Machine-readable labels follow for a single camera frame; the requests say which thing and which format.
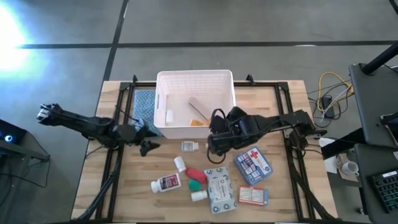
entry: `green cap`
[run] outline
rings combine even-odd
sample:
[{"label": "green cap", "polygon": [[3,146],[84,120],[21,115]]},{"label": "green cap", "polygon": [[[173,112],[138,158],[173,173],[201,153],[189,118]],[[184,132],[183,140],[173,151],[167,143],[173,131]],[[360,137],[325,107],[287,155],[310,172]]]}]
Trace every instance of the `green cap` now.
[{"label": "green cap", "polygon": [[192,191],[200,190],[200,183],[193,179],[190,179],[189,180],[189,189]]}]

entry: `gray floor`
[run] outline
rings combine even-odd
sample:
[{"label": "gray floor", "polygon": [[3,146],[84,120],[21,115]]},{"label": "gray floor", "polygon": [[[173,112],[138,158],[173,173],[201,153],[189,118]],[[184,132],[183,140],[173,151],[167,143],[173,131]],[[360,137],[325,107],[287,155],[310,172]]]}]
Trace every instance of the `gray floor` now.
[{"label": "gray floor", "polygon": [[[122,0],[2,0],[0,17],[9,24],[9,32],[1,34],[0,44],[111,43],[121,4]],[[397,22],[388,1],[382,0],[130,0],[120,42],[394,40]],[[16,40],[15,34],[23,38]],[[313,91],[323,72],[336,72],[347,80],[349,64],[368,62],[386,48],[118,49],[110,80],[131,80],[134,74],[139,80],[155,80],[162,70],[225,68],[233,71],[235,80],[248,73],[257,80],[305,80],[307,91]],[[70,218],[87,141],[66,128],[41,126],[35,116],[41,103],[59,103],[93,116],[108,55],[109,49],[0,51],[0,93],[6,96],[0,101],[0,119],[29,130],[52,158],[46,189],[23,184],[14,223]],[[337,82],[325,77],[323,85]],[[348,112],[327,127],[328,136],[340,137],[360,126],[353,97],[348,105]],[[29,177],[44,181],[45,171],[42,167]],[[356,188],[333,179],[339,217],[366,220],[354,211],[360,206]]]}]

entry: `white plastic basket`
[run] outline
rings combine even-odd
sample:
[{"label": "white plastic basket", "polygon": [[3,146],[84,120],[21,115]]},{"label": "white plastic basket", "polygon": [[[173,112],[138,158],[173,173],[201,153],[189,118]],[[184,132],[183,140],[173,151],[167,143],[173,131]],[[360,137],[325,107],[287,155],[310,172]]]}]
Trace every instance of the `white plastic basket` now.
[{"label": "white plastic basket", "polygon": [[[208,126],[190,126],[203,121],[188,103],[195,97],[210,111],[221,108],[228,113],[235,106],[232,72],[195,70],[159,72],[156,80],[154,125],[168,139],[200,139],[209,135]],[[166,123],[166,111],[173,111],[173,122]]]}]

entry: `red cross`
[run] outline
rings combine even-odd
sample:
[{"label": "red cross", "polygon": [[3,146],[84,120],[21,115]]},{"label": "red cross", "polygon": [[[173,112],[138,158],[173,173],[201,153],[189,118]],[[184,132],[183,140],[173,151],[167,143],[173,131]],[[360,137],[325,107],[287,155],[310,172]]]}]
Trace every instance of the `red cross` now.
[{"label": "red cross", "polygon": [[257,159],[257,154],[258,154],[258,152],[251,151],[250,157]]}]

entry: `wooden tabletop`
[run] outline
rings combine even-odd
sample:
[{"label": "wooden tabletop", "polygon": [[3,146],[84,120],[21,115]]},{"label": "wooden tabletop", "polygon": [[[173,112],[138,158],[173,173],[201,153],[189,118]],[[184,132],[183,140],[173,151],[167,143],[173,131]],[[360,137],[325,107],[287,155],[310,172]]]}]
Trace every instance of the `wooden tabletop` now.
[{"label": "wooden tabletop", "polygon": [[[289,83],[294,110],[302,109],[311,114],[304,82],[301,80],[286,82]],[[104,82],[96,112],[97,116],[112,117],[118,98],[119,85],[120,82]],[[278,115],[275,92],[271,87],[235,87],[235,95],[237,106],[248,114]],[[220,165],[215,165],[206,158],[205,139],[197,140],[200,145],[197,152],[182,152],[181,140],[157,138],[154,141],[160,143],[161,146],[149,152],[146,157],[140,156],[137,146],[125,147],[114,211],[115,222],[297,221],[284,142],[280,131],[265,135],[255,144],[264,153],[274,170],[270,177],[255,185],[268,189],[268,206],[238,203],[237,209],[216,215],[211,214],[208,200],[192,202],[188,189],[188,177],[184,174],[180,175],[182,187],[168,192],[154,194],[151,191],[150,183],[159,177],[176,173],[174,158],[182,156],[187,167],[198,170],[227,166],[234,189],[233,196],[238,201],[238,186],[247,185],[247,183],[233,163],[233,157],[245,149],[230,150],[225,161]],[[87,152],[98,146],[98,142],[90,142]],[[316,146],[309,146],[308,149],[320,151],[320,148]],[[100,149],[85,160],[72,218],[81,215],[98,193],[105,158],[106,149]],[[304,161],[312,192],[326,210],[337,217],[322,156],[315,152],[307,152]],[[104,203],[104,214],[108,211],[110,190],[108,192]],[[305,217],[308,217],[304,195],[301,191],[300,199]]]}]

